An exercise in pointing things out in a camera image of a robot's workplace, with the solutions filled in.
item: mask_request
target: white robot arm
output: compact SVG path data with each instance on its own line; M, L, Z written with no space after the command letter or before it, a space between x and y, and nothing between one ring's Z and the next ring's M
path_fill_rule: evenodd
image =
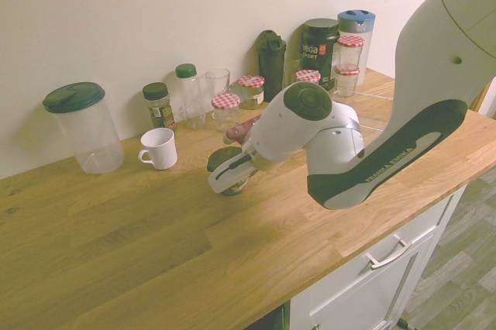
M496 75L496 0L426 0L401 31L386 129L363 148L357 115L314 84L284 89L208 179L216 192L305 148L308 192L326 208L364 201L444 140Z

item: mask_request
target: drawer handle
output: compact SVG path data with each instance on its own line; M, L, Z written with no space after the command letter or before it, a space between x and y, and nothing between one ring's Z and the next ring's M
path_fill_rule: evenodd
M396 253L393 253L388 258L384 259L382 262L377 262L372 255L367 253L366 255L370 259L370 262L372 263L370 268L372 270L376 270L377 268L381 268L382 266L387 266L389 263L394 262L397 258L399 258L404 253L406 253L410 248L410 246L412 245L411 242L405 242L402 239L399 239L398 243L401 245L401 249L399 249Z

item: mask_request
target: red checkered lid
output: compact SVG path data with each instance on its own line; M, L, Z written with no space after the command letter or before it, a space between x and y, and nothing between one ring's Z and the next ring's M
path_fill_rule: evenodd
M338 43L346 47L360 47L365 44L365 40L359 36L343 36L338 39Z
M355 64L339 64L334 68L337 74L342 76L357 76L360 69Z
M244 88L259 88L265 83L262 76L243 76L239 79L239 84Z
M296 79L298 81L317 83L320 81L320 77L321 75L318 70L304 69L296 72Z
M239 105L239 96L230 92L223 92L212 99L212 107L217 109L231 109Z

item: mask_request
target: floor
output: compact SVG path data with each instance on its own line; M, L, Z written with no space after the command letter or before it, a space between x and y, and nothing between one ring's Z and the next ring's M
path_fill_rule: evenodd
M496 330L496 167L468 185L402 318L418 330Z

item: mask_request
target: dark green shaker bottle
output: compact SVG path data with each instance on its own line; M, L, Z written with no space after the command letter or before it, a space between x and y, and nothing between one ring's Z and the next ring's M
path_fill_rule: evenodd
M286 42L273 30L264 30L257 37L258 66L265 78L263 100L271 101L282 90Z

